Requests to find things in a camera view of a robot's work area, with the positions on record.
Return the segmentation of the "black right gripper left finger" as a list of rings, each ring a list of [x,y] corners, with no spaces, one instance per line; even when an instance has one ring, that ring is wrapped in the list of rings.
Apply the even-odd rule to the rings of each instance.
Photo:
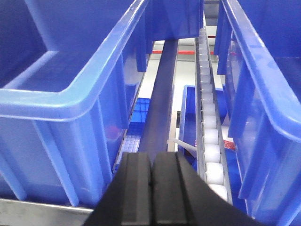
[[[151,165],[146,153],[123,154],[119,169],[85,226],[150,226]]]

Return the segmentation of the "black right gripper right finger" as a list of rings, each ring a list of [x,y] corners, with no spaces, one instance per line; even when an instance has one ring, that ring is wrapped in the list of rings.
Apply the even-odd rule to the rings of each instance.
[[[261,225],[218,196],[181,154],[157,154],[152,185],[155,226]]]

